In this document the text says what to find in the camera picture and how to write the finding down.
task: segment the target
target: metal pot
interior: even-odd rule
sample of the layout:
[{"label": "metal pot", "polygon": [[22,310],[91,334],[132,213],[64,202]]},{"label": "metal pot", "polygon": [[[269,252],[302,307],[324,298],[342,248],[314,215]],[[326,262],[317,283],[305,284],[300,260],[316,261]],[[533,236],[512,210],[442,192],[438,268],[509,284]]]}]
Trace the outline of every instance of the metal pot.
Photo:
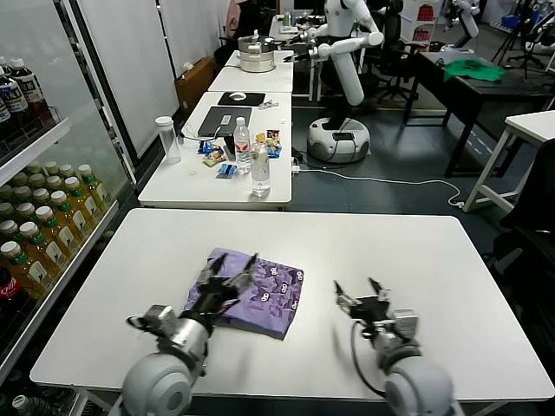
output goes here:
[{"label": "metal pot", "polygon": [[255,30],[253,36],[238,39],[239,60],[246,72],[268,72],[276,67],[274,50],[276,40],[269,36],[260,36]]}]

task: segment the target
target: computer mouse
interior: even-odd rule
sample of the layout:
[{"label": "computer mouse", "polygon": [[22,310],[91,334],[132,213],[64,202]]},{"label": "computer mouse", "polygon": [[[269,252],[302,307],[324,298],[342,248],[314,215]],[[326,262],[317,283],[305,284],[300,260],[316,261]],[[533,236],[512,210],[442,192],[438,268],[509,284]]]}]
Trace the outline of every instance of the computer mouse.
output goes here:
[{"label": "computer mouse", "polygon": [[229,98],[231,98],[234,101],[242,101],[246,98],[246,94],[236,91],[235,93],[229,94]]}]

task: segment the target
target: laptop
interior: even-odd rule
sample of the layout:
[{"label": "laptop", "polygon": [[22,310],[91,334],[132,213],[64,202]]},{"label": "laptop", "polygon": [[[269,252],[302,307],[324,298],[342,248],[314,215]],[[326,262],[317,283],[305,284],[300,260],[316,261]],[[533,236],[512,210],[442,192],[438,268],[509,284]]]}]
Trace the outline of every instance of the laptop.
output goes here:
[{"label": "laptop", "polygon": [[218,127],[218,137],[233,136],[235,119],[244,117],[245,124],[248,126],[251,113],[250,107],[211,107],[200,126],[198,137],[211,139]]}]

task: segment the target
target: purple bag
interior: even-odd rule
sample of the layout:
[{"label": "purple bag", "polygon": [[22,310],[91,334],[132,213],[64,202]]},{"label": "purple bag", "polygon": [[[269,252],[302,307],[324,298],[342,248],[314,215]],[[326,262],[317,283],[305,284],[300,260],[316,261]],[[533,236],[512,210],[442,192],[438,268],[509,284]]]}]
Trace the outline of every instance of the purple bag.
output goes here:
[{"label": "purple bag", "polygon": [[[237,275],[246,266],[250,255],[238,251],[214,249],[208,264],[227,254],[219,271],[221,277]],[[229,308],[218,324],[266,334],[283,340],[293,322],[301,296],[304,273],[283,264],[259,258],[255,264],[252,286],[239,297],[240,302]],[[185,310],[199,298],[199,284],[195,283]]]}]

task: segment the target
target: white table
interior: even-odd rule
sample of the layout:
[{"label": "white table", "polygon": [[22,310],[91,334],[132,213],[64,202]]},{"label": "white table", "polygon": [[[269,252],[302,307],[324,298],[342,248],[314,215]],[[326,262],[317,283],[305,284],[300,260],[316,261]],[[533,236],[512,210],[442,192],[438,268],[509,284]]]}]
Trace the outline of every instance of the white table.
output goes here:
[{"label": "white table", "polygon": [[478,205],[484,203],[495,203],[505,212],[513,210],[513,204],[507,200],[509,197],[518,197],[524,188],[530,168],[520,180],[518,186],[512,192],[497,193],[491,187],[484,185],[486,180],[492,174],[495,163],[499,159],[503,150],[509,146],[511,140],[521,138],[527,142],[541,146],[548,140],[555,138],[555,111],[544,111],[540,113],[513,115],[505,119],[506,128],[497,146],[493,150],[492,155],[482,171],[482,174],[476,181],[476,185],[470,192],[467,202],[463,206],[464,212],[469,212]]},{"label": "white table", "polygon": [[[31,379],[119,391],[129,368],[155,348],[151,335],[125,320],[155,303],[181,310],[214,247],[257,251],[303,269],[305,281],[283,341],[231,328],[215,331],[197,395],[380,400],[353,368],[351,320],[336,306],[333,283],[337,279],[352,296],[367,296],[369,276],[391,289],[394,308],[412,308],[420,316],[422,351],[451,374],[457,399],[545,400],[555,393],[457,219],[291,212],[131,211]],[[366,377],[380,386],[368,342],[358,339],[356,348]]]},{"label": "white table", "polygon": [[[187,124],[196,133],[210,107],[216,106],[222,93],[205,93],[189,117]],[[169,165],[166,159],[154,172],[140,193],[142,206],[158,208],[186,208],[213,210],[272,210],[287,206],[291,201],[291,94],[266,94],[278,107],[252,109],[249,130],[251,134],[267,129],[280,131],[282,152],[279,159],[270,161],[271,191],[266,198],[251,195],[251,175],[234,175],[232,179],[216,179],[220,165],[208,167],[197,154],[199,142],[185,139],[180,146],[183,160]],[[223,139],[215,140],[223,146]]]},{"label": "white table", "polygon": [[253,73],[239,68],[235,53],[220,71],[208,91],[243,91],[251,93],[289,93],[293,92],[293,63],[283,62],[292,50],[275,52],[276,68],[273,71]]}]

